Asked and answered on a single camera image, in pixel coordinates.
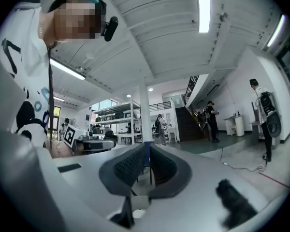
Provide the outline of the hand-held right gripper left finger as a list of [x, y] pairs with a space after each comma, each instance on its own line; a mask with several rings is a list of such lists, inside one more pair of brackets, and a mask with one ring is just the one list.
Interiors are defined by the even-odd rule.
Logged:
[[99, 178], [106, 189], [114, 195], [130, 196], [145, 164], [145, 145], [133, 145], [131, 149], [103, 163]]

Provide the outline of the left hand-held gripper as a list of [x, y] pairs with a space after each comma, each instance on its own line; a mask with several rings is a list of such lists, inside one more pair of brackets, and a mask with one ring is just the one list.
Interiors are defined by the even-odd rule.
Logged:
[[63, 142], [72, 152], [77, 152], [77, 145], [83, 142], [85, 151], [108, 151], [115, 146], [112, 140], [94, 140], [91, 132], [70, 124], [66, 128]]

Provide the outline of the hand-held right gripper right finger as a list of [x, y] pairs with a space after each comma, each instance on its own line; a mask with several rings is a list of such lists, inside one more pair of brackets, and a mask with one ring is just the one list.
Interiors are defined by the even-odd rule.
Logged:
[[149, 199], [173, 198], [192, 178], [192, 169], [185, 160], [154, 144], [150, 146], [150, 166], [155, 188], [149, 192]]

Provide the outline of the person's left forearm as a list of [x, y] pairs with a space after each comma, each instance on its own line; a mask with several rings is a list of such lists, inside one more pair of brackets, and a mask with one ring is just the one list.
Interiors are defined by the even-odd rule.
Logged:
[[53, 159], [68, 158], [73, 156], [72, 149], [62, 141], [48, 140], [46, 146]]

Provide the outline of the dark blue chair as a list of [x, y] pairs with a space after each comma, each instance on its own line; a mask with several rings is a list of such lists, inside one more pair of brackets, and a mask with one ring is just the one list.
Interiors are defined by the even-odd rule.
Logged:
[[148, 169], [149, 172], [149, 182], [153, 184], [153, 174], [152, 167], [150, 162], [150, 145], [151, 142], [137, 143], [135, 145], [137, 149], [137, 181], [140, 173], [144, 171], [144, 169]]

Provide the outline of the dark staircase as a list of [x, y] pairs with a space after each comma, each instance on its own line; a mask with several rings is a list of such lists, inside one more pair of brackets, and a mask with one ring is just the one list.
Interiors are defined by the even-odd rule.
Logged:
[[175, 109], [179, 141], [191, 141], [210, 139], [207, 124], [203, 115], [192, 110], [192, 113], [186, 107]]

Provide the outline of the white pillar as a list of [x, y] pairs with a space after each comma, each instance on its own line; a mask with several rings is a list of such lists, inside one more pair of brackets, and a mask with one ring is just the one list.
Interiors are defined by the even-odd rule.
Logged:
[[140, 94], [143, 142], [145, 144], [150, 144], [152, 142], [152, 131], [149, 110], [149, 97], [148, 97], [148, 89], [144, 78], [141, 79], [139, 82], [139, 94]]

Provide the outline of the black balcony railing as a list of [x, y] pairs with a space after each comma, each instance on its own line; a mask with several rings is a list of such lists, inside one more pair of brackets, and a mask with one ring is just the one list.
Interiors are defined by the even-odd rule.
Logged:
[[149, 105], [149, 110], [151, 112], [160, 111], [160, 110], [167, 110], [167, 109], [171, 109], [171, 108], [172, 108], [172, 106], [171, 106], [170, 101]]

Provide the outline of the white side table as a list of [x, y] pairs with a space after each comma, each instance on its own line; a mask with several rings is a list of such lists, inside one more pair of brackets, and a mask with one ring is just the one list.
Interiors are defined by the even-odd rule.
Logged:
[[229, 118], [224, 119], [227, 130], [229, 130], [231, 128], [231, 126], [236, 126], [236, 122], [235, 122], [236, 118], [238, 118], [238, 116], [231, 116]]

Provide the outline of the black stair railing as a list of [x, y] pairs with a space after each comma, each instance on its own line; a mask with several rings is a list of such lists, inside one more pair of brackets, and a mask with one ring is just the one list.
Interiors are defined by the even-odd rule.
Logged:
[[186, 89], [186, 92], [185, 92], [185, 95], [183, 97], [184, 99], [184, 104], [187, 104], [193, 90], [194, 90], [194, 87], [197, 83], [199, 79], [199, 75], [197, 76], [191, 76], [190, 79], [189, 79], [189, 82], [188, 82], [188, 86], [187, 86], [187, 89]]

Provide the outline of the grey cabinet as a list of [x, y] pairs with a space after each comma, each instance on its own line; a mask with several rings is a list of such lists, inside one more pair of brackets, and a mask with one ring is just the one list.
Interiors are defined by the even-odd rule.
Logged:
[[259, 132], [259, 126], [260, 126], [260, 122], [259, 122], [259, 114], [258, 114], [258, 110], [255, 109], [254, 104], [251, 103], [252, 105], [252, 109], [254, 112], [254, 118], [255, 121], [251, 122], [251, 126], [252, 126], [252, 139], [251, 139], [251, 144], [252, 145], [256, 145], [259, 142], [259, 136], [260, 136], [260, 132]]

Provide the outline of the red floor tape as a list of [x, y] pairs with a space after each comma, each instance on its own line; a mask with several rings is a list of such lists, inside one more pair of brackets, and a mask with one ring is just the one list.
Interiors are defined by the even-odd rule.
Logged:
[[278, 180], [276, 180], [276, 179], [274, 179], [274, 178], [272, 178], [272, 177], [270, 177], [270, 176], [268, 176], [266, 174], [263, 174], [261, 172], [259, 172], [259, 174], [262, 175], [262, 176], [264, 176], [264, 177], [266, 177], [266, 178], [268, 178], [268, 179], [270, 179], [270, 180], [272, 180], [272, 181], [274, 181], [274, 182], [276, 182], [276, 183], [278, 183], [278, 184], [280, 184], [281, 186], [283, 186], [285, 188], [290, 189], [290, 186], [289, 185], [286, 185], [286, 184], [284, 184], [284, 183], [282, 183], [282, 182], [280, 182], [280, 181], [278, 181]]

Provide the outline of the white printed t-shirt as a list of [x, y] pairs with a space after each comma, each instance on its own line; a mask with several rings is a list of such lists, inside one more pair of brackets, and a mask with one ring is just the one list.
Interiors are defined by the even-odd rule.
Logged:
[[24, 93], [16, 106], [11, 132], [45, 147], [49, 119], [49, 57], [38, 36], [41, 7], [21, 2], [0, 28], [0, 63]]

